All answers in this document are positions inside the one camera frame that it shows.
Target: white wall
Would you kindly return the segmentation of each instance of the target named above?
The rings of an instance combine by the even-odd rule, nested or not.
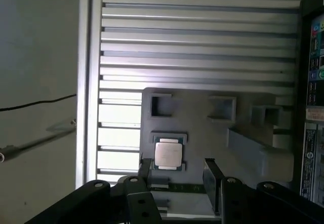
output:
[[[0,107],[76,93],[78,0],[0,0]],[[0,113],[0,147],[49,135],[76,99]],[[0,223],[23,223],[74,189],[75,135],[0,164]]]

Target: metal edge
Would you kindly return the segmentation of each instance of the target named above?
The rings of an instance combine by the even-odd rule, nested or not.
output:
[[[89,10],[90,0],[79,0],[78,28],[78,72],[77,72],[77,129],[76,129],[76,164],[75,188],[81,187],[85,181],[86,151],[86,103],[87,74],[89,55]]]
[[[92,0],[88,87],[86,182],[97,177],[99,66],[102,0]]]

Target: label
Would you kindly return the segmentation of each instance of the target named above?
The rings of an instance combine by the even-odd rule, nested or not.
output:
[[[312,201],[315,170],[316,130],[306,129],[300,194]]]
[[[324,108],[307,108],[306,120],[324,121]]]

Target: metal rod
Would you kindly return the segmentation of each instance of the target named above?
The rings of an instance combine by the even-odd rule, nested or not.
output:
[[[42,146],[44,144],[50,143],[54,140],[60,139],[66,135],[69,135],[75,131],[75,128],[62,131],[57,134],[53,134],[38,140],[31,141],[29,143],[23,144],[21,146],[8,145],[5,148],[0,148],[0,163],[8,161],[17,157],[18,155],[25,153],[29,150],[33,150],[36,147]]]

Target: wire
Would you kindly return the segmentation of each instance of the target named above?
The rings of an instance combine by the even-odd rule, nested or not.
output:
[[[68,99],[68,98],[71,98],[71,97],[75,97],[75,96],[76,96],[76,94],[72,94],[72,95],[64,96],[62,98],[58,98],[58,99],[55,99],[55,100],[36,101],[36,102],[32,102],[32,103],[25,104],[25,105],[20,105],[20,106],[0,108],[0,111],[11,111],[11,110],[21,109],[21,108],[28,107],[28,106],[34,106],[34,105],[37,105],[37,104],[54,103],[54,102],[62,101],[62,100],[65,100],[65,99]]]

